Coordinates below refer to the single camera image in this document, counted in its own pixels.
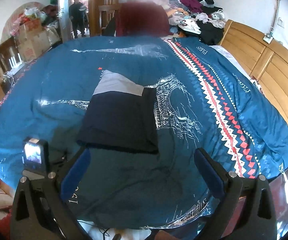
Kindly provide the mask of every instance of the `black pants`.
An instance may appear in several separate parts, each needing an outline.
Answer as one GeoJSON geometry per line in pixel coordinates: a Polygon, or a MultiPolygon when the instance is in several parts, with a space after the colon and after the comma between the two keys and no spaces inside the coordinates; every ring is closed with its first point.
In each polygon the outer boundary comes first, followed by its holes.
{"type": "Polygon", "coordinates": [[[77,39],[77,28],[80,28],[82,36],[85,35],[85,27],[84,27],[84,19],[73,19],[72,20],[72,27],[73,27],[73,33],[74,33],[74,38],[77,39]]]}

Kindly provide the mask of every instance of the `door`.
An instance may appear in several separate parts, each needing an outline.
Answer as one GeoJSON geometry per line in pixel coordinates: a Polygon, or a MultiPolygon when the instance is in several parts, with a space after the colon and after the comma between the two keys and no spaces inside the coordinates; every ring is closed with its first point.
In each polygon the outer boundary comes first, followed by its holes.
{"type": "Polygon", "coordinates": [[[71,25],[68,15],[68,0],[59,1],[59,19],[63,42],[71,40],[71,25]]]}

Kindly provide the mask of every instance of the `blue duvet cover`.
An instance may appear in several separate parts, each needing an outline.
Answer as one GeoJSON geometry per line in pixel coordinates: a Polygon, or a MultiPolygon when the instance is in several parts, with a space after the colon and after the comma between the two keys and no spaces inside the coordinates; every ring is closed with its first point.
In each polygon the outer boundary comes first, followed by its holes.
{"type": "Polygon", "coordinates": [[[43,138],[51,160],[76,135],[103,70],[154,87],[159,154],[92,149],[68,205],[110,228],[175,228],[216,207],[193,161],[203,147],[241,177],[288,167],[288,126],[225,57],[196,38],[94,37],[67,42],[31,65],[0,106],[0,178],[16,187],[22,141],[43,138]]]}

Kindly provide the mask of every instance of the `gray fabric panel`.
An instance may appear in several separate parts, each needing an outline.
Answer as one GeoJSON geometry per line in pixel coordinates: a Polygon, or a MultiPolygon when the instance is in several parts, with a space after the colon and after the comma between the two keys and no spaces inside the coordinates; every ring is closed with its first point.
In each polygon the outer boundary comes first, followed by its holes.
{"type": "Polygon", "coordinates": [[[143,89],[144,87],[135,84],[123,75],[104,70],[103,77],[95,88],[93,95],[108,91],[117,91],[142,96],[143,89]]]}

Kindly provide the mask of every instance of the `purple clothing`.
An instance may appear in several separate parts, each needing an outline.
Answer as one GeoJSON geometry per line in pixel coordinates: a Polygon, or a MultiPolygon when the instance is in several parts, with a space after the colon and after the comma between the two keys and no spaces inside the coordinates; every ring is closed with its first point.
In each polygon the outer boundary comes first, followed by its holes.
{"type": "Polygon", "coordinates": [[[201,13],[203,10],[201,7],[203,6],[198,0],[180,0],[181,3],[187,6],[192,13],[201,13]]]}

